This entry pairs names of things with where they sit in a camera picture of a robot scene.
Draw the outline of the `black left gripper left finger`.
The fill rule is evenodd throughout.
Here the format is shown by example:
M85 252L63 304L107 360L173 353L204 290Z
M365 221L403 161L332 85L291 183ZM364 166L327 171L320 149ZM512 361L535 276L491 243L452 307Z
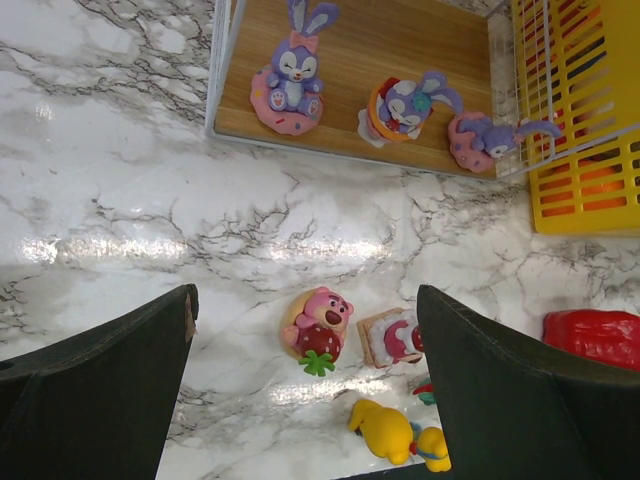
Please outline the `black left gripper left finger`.
M196 286L182 285L2 361L2 478L154 478L198 312Z

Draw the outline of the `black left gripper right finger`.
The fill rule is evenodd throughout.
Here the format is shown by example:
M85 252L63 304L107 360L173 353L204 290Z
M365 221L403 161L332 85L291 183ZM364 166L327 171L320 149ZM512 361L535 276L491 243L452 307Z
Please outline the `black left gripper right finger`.
M431 285L417 317L456 478L638 478L638 373L547 346Z

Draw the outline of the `red strawberry toy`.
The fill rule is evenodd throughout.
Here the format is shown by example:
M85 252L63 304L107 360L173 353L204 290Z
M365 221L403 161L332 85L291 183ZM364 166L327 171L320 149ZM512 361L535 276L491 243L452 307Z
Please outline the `red strawberry toy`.
M426 378L422 381L413 391L412 394L418 398L425 406L431 406L436 404L436 399L433 390L433 384L430 378Z

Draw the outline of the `pink bear strawberry toy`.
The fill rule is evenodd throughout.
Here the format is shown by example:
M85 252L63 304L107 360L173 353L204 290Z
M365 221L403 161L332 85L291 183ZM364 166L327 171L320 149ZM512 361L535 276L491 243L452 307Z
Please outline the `pink bear strawberry toy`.
M366 365L377 369L417 363L424 357L414 310L394 308L356 323Z

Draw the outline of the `pink strawberry cake toy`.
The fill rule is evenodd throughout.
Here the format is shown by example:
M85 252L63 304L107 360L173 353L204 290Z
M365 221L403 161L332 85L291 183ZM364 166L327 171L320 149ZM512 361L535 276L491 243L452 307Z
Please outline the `pink strawberry cake toy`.
M281 346L306 374L324 377L335 370L353 313L354 306L327 287L305 291L284 313Z

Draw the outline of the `purple bunny figure toy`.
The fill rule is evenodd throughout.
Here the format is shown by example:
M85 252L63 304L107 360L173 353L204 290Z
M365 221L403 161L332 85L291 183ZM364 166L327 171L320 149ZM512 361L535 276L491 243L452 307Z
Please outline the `purple bunny figure toy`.
M449 151L458 166L482 173L516 150L528 136L542 133L559 138L561 129L548 120L527 121L520 126L495 125L481 112L463 112L449 123L447 133Z

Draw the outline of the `purple bunny donut toy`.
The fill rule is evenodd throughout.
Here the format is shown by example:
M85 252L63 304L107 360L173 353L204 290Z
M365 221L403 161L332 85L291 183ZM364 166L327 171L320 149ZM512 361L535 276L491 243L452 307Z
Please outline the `purple bunny donut toy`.
M427 71L419 82L389 77L370 94L366 107L358 112L358 134L376 148L419 137L435 103L463 111L460 94L447 85L447 77Z

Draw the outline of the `purple bunny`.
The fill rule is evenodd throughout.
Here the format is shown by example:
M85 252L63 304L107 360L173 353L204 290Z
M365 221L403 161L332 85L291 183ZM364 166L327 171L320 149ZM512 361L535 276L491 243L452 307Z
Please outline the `purple bunny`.
M330 2L319 3L312 12L307 7L306 1L287 3L291 31L251 81L250 103L257 118L281 135L305 134L323 114L319 32L338 20L340 9Z

